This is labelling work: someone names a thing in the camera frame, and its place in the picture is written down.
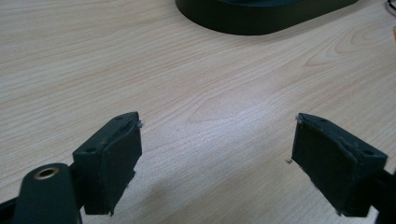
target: light wood surface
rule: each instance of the light wood surface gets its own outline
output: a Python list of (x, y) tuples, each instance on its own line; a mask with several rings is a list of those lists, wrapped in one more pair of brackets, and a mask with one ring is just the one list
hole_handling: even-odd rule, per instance
[(394, 172), (395, 25), (377, 0), (263, 36), (207, 30), (173, 0), (1, 0), (0, 201), (138, 111), (136, 177), (115, 216), (84, 223), (374, 223), (374, 209), (337, 216), (286, 160), (304, 112), (384, 151)]

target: desk surface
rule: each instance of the desk surface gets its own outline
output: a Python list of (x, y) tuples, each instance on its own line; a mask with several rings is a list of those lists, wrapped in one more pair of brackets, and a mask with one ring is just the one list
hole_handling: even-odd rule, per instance
[(109, 119), (138, 111), (143, 156), (114, 217), (85, 223), (374, 223), (339, 217), (290, 159), (294, 117), (329, 119), (396, 169), (395, 17), (359, 3), (263, 36), (173, 0), (0, 2), (0, 201)]

